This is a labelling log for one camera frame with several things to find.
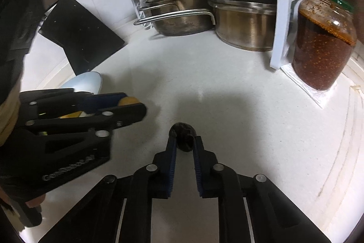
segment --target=pot handle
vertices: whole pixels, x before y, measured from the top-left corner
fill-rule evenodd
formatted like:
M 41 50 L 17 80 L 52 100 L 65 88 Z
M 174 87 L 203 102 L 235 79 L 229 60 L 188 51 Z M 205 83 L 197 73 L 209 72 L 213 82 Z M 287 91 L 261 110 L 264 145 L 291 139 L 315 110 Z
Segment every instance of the pot handle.
M 170 12 L 157 16 L 147 17 L 140 20 L 136 20 L 134 25 L 141 25 L 148 22 L 160 21 L 164 19 L 171 19 L 184 16 L 195 16 L 195 15 L 209 15 L 213 25 L 216 25 L 215 16 L 207 9 L 195 9 L 195 10 L 184 10 L 178 12 Z
M 162 8 L 165 6 L 175 6 L 177 8 L 177 10 L 179 10 L 179 7 L 175 3 L 169 2 L 169 3 L 164 3 L 162 5 L 153 6 L 153 7 L 143 7 L 143 8 L 140 8 L 139 11 L 144 12 L 144 11 L 148 11 L 148 10 L 152 10 L 152 9 L 159 9 L 159 8 Z

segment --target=white paper towel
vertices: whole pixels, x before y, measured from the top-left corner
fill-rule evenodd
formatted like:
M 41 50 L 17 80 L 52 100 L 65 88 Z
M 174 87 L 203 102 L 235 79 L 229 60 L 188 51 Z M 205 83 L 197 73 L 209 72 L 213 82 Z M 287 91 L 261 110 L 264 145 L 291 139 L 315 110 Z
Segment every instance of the white paper towel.
M 299 85 L 321 108 L 324 108 L 326 106 L 334 89 L 337 86 L 337 82 L 335 81 L 335 83 L 329 90 L 319 91 L 310 87 L 298 77 L 298 75 L 296 74 L 296 72 L 292 67 L 292 63 L 283 65 L 281 69 L 285 74 L 287 74 L 289 78 L 292 79 L 292 81 L 294 81 L 297 85 Z

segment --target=cream pot handle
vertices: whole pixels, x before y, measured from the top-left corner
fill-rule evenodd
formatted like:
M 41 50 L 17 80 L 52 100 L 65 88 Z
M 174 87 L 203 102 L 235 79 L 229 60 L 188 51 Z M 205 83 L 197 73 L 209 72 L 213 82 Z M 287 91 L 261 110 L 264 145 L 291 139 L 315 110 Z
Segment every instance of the cream pot handle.
M 184 10 L 178 12 L 170 12 L 157 16 L 147 17 L 134 22 L 134 25 L 141 25 L 144 23 L 160 21 L 164 19 L 185 17 L 185 16 L 195 16 L 195 15 L 209 15 L 213 25 L 216 25 L 215 16 L 207 9 L 195 9 L 195 10 Z

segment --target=brown sauce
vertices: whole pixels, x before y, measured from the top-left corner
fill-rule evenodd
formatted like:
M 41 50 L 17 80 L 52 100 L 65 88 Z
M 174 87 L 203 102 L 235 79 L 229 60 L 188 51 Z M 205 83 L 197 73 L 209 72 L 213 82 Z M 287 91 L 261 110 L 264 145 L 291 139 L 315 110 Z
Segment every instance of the brown sauce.
M 293 68 L 307 85 L 317 90 L 333 85 L 353 50 L 351 41 L 333 33 L 299 11 Z
M 350 36 L 348 33 L 339 32 L 339 30 L 335 26 L 333 26 L 331 22 L 320 23 L 320 22 L 316 21 L 314 18 L 310 18 L 310 14 L 314 14 L 314 12 L 309 13 L 308 11 L 306 11 L 304 9 L 300 9 L 299 13 L 301 13 L 302 16 L 305 16 L 311 22 L 313 22 L 316 25 L 320 26 L 321 28 L 325 29 L 328 33 L 331 33 L 332 35 L 335 35 L 339 39 L 343 40 L 344 42 L 347 42 L 348 44 L 350 44 L 352 46 L 356 45 L 356 41 L 353 40 L 352 36 Z

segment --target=white countertop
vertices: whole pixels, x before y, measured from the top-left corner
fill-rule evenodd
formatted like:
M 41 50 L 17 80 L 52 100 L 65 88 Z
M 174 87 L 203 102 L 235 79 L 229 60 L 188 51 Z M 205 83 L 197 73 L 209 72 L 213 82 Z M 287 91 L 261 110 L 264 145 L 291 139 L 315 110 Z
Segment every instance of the white countertop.
M 231 47 L 213 31 L 136 32 L 95 71 L 103 93 L 143 102 L 145 120 L 115 131 L 109 163 L 48 193 L 43 223 L 22 237 L 37 242 L 103 176 L 128 176 L 150 163 L 165 149 L 170 127 L 186 122 L 220 163 L 267 175 L 342 243 L 364 213 L 363 98 L 341 74 L 323 110 L 282 71 L 273 72 L 269 59 Z M 192 153 L 177 153 L 172 197 L 153 200 L 152 242 L 218 242 L 217 199 L 199 197 Z

